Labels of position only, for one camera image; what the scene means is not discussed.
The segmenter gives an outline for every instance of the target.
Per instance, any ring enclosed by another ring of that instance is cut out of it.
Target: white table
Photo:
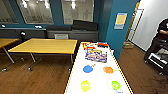
[[[86,60],[85,51],[81,43],[64,94],[133,94],[112,51],[110,51],[109,48],[95,47],[107,52],[107,63]],[[84,66],[93,64],[96,64],[96,66],[93,68],[92,72],[83,72]],[[103,67],[106,66],[119,71],[114,71],[112,74],[105,73]],[[87,92],[83,92],[81,89],[81,83],[85,80],[87,80],[91,86],[91,89]],[[121,88],[119,90],[114,90],[111,86],[112,81],[118,81]]]

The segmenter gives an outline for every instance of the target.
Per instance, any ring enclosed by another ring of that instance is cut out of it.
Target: box
[[[123,43],[123,48],[133,48],[134,44],[132,44],[131,42],[124,42]]]

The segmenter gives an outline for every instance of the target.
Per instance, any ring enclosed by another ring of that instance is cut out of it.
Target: floor
[[[11,63],[6,54],[0,54],[0,94],[63,94],[69,79],[70,56],[35,54],[39,58],[32,71],[30,54],[11,53],[16,61]],[[117,60],[134,94],[168,94],[168,76],[158,75],[143,60],[144,52],[134,47],[122,49]]]

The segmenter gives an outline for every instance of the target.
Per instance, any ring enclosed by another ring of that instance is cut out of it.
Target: yellow table
[[[18,41],[19,39],[7,39],[7,38],[0,38],[0,48],[3,48],[3,50],[5,51],[5,53],[8,55],[9,59],[12,61],[12,63],[15,63],[14,60],[12,59],[12,57],[9,55],[8,51],[5,49],[5,46],[8,46],[16,41]]]
[[[36,39],[32,38],[10,50],[9,52],[30,53],[34,62],[36,62],[32,53],[55,53],[55,54],[74,54],[77,40],[71,39]]]

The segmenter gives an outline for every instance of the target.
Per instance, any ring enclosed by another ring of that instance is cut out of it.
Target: cabinet
[[[98,41],[98,31],[54,31],[47,30],[48,38],[54,38],[54,34],[68,34],[69,39],[76,39],[78,41]]]

